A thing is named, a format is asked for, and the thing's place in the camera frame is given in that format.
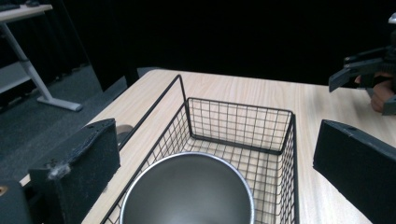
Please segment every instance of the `hand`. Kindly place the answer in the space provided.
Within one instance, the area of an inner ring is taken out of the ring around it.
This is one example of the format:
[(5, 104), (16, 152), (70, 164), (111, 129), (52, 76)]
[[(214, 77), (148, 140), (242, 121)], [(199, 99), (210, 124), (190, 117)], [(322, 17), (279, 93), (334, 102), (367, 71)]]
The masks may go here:
[[(375, 77), (393, 77), (393, 75), (384, 72), (375, 73)], [(361, 83), (361, 76), (356, 77), (356, 83)], [(392, 90), (392, 80), (386, 80), (376, 84), (373, 87), (374, 94), (371, 99), (371, 106), (374, 111), (382, 113), (384, 103), (392, 97), (395, 92)]]

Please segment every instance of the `black wire basket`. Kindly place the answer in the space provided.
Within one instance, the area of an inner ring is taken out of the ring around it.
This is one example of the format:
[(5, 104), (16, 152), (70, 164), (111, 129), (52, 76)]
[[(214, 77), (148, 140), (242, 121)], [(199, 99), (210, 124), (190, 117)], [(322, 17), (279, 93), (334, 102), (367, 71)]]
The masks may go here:
[[(184, 151), (213, 154), (246, 179), (255, 203), (255, 223), (299, 223), (295, 116), (291, 111), (206, 99), (186, 99), (130, 180), (155, 161)], [(103, 223), (119, 223), (126, 190)]]

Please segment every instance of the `black wall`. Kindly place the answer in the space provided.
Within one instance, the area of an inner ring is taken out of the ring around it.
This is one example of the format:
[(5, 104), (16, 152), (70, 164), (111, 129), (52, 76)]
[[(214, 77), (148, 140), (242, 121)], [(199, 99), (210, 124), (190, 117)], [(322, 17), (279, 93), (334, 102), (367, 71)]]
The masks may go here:
[(323, 85), (396, 29), (396, 1), (113, 3), (136, 64)]

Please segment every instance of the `wooden table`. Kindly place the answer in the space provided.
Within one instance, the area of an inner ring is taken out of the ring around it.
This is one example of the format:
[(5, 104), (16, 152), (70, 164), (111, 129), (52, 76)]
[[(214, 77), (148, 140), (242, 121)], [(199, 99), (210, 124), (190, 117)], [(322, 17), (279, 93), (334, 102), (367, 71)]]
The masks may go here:
[[(375, 113), (366, 91), (341, 88), (329, 93), (327, 86), (153, 70), (139, 79), (93, 121), (115, 118), (118, 124), (136, 125), (177, 74), (183, 77), (188, 97), (293, 111), (296, 115), (301, 223), (370, 223), (312, 167), (319, 126), (323, 119), (352, 125), (396, 146), (396, 117), (383, 117)], [(84, 223), (99, 223), (103, 219), (180, 104), (180, 89), (175, 87), (120, 152), (121, 168), (86, 216)]]

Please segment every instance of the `metal bowl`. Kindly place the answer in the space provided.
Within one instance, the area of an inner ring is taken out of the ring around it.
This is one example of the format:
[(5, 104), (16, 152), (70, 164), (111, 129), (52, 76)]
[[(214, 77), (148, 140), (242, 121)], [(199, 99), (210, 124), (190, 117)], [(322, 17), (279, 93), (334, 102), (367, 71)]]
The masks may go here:
[(128, 189), (120, 223), (253, 224), (245, 179), (218, 157), (183, 152), (155, 162)]

